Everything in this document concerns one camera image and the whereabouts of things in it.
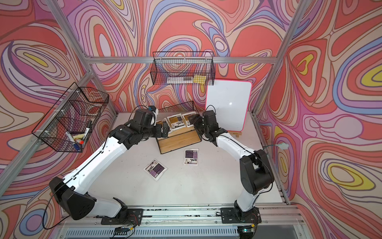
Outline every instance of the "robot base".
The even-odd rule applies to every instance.
[[[121,210],[118,214],[110,218],[108,216],[103,216],[101,225],[122,225],[127,224],[128,222],[132,222],[134,225],[139,226],[142,221],[143,209],[141,208],[127,208],[126,204],[124,204],[118,198],[113,198],[117,202],[119,202],[122,206]]]
[[[261,223],[261,217],[259,213],[259,209],[257,207],[252,208],[252,210],[245,212],[247,216],[238,218],[235,213],[235,208],[221,208],[222,214],[222,223],[251,223],[251,224],[259,224]]]

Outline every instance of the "vent grille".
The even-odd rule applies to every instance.
[[[237,226],[136,227],[131,237],[238,236]],[[109,238],[113,228],[69,228],[65,238]]]

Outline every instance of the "white packet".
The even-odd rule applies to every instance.
[[[149,163],[143,170],[147,172],[151,177],[158,181],[159,178],[163,175],[163,173],[167,170],[167,168],[154,159],[151,163]]]
[[[182,114],[172,115],[167,117],[167,119],[172,130],[178,130],[180,128],[186,127],[185,123],[183,122]]]
[[[183,161],[183,164],[186,165],[196,165],[197,166],[197,153],[199,149],[192,148],[192,149],[185,149],[185,159]]]
[[[184,119],[184,121],[186,122],[186,126],[187,126],[187,127],[191,127],[191,126],[193,126],[193,124],[190,123],[189,117],[192,116],[192,115],[195,115],[195,114],[196,114],[195,111],[193,111],[193,112],[189,112],[189,113],[185,113],[185,114],[182,114],[183,119]]]

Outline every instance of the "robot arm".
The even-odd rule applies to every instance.
[[[121,154],[133,145],[149,137],[167,137],[169,127],[166,123],[156,125],[158,110],[154,106],[139,109],[134,119],[119,125],[111,131],[105,143],[101,145],[86,161],[63,179],[55,177],[49,183],[58,204],[74,219],[85,216],[107,216],[109,218],[126,218],[127,206],[114,198],[94,198],[87,192],[95,179]],[[237,218],[251,214],[257,195],[268,188],[274,181],[269,161],[264,151],[254,151],[241,144],[231,135],[219,128],[215,113],[206,111],[203,117],[199,114],[190,118],[199,134],[204,134],[210,142],[230,153],[240,162],[241,182],[244,190],[234,203]]]
[[[196,114],[190,118],[190,123],[199,134],[204,134],[208,141],[240,162],[240,179],[244,189],[234,203],[234,210],[237,218],[245,218],[251,214],[259,194],[265,192],[274,181],[267,154],[263,150],[255,151],[246,147],[225,129],[219,128],[214,111],[205,111],[203,116]]]
[[[122,209],[118,200],[94,198],[87,191],[101,173],[121,154],[149,137],[167,137],[169,127],[166,123],[156,125],[158,110],[138,109],[134,118],[111,131],[102,144],[86,161],[63,179],[53,178],[49,187],[55,200],[74,219],[85,216],[108,216],[114,218]]]

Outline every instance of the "wall-mounted basket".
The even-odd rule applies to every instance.
[[[74,84],[57,101],[62,101],[64,97],[68,97],[60,109],[54,110],[55,115],[46,127],[42,130],[36,130],[40,123],[46,120],[45,117],[50,114],[53,107],[32,131],[32,134],[57,152],[81,153],[99,117],[109,102],[109,95],[107,93],[92,87],[78,87],[77,84],[75,84],[74,89],[71,89]],[[83,143],[72,142],[68,134],[72,138],[76,135],[84,134],[89,120],[91,120],[91,128],[85,137],[80,138]]]
[[[153,52],[151,66],[153,85],[213,85],[215,79],[214,53]]]

